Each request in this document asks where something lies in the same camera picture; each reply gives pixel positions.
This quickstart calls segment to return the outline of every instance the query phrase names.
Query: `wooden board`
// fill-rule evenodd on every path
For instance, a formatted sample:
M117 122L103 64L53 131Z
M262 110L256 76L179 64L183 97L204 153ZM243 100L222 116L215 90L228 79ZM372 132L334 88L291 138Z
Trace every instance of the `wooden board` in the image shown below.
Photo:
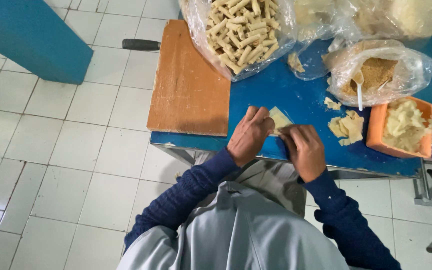
M183 20L163 32L147 128L227 136L231 81L196 50Z

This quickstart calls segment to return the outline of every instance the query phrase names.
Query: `blue sweater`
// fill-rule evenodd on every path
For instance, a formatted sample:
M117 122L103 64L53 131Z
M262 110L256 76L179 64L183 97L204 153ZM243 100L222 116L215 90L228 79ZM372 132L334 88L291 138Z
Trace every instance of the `blue sweater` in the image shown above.
M126 249L138 236L155 226L177 230L200 201L217 192L225 176L239 169L228 151L223 149L207 162L185 171L175 185L136 216L136 223L124 237ZM401 269L389 249L368 227L368 221L358 210L358 203L336 186L327 169L309 183L304 183L301 178L298 182L319 205L320 210L314 212L314 217L323 223L324 235L334 239L348 265L366 269Z

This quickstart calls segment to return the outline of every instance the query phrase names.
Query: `orange plastic tray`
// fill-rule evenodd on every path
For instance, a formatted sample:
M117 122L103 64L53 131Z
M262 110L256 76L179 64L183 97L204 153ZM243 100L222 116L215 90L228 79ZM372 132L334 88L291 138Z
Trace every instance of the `orange plastic tray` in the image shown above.
M416 101L417 108L422 112L424 119L432 120L432 104L421 99L408 96L407 99ZM383 131L385 129L386 111L388 104L373 106L371 116L369 117L368 134L366 137L366 146L400 158L430 158L432 150L432 132L421 138L421 147L419 153L408 152L403 149L389 146L383 142Z

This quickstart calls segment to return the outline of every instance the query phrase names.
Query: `white plastic spoon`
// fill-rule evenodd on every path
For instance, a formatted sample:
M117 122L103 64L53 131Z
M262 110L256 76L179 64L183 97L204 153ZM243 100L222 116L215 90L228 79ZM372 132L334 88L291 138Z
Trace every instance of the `white plastic spoon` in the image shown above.
M363 77L363 72L361 72L361 70L358 73L356 73L356 75L354 75L353 81L357 84L357 105L359 107L359 110L362 111L363 110L363 93L361 90L361 86L364 83L364 77Z
M385 87L385 85L389 82L389 79L387 81L385 81L379 88L378 91L381 90L383 87Z

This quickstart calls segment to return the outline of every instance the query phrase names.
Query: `metal table frame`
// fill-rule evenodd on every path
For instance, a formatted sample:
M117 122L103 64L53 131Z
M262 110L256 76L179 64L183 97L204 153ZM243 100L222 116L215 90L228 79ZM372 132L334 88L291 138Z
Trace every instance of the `metal table frame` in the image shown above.
M180 147L174 144L159 144L159 143L151 143L151 144L159 148L160 150L164 151L165 153L171 155L172 157L176 158L178 161L188 164L189 166L193 166L195 164L195 158L191 156L187 152L187 150L188 151L199 150L199 149L189 148L189 147ZM273 159L264 156L257 156L256 159L273 161L273 162L281 162L281 163L289 163L288 160ZM400 176L400 175L387 175L384 173L371 172L363 169L349 169L349 168L341 168L341 167L336 167L331 165L328 165L328 170L333 175L334 179L343 180L343 181L360 180L360 179L370 179L370 180L407 179L407 177ZM419 187L423 192L421 195L415 189L414 204L432 207L432 198L430 196L428 177L425 172L426 169L424 166L424 160L423 158L421 158L421 169L419 175L421 175L422 177L413 178L413 179L419 183Z

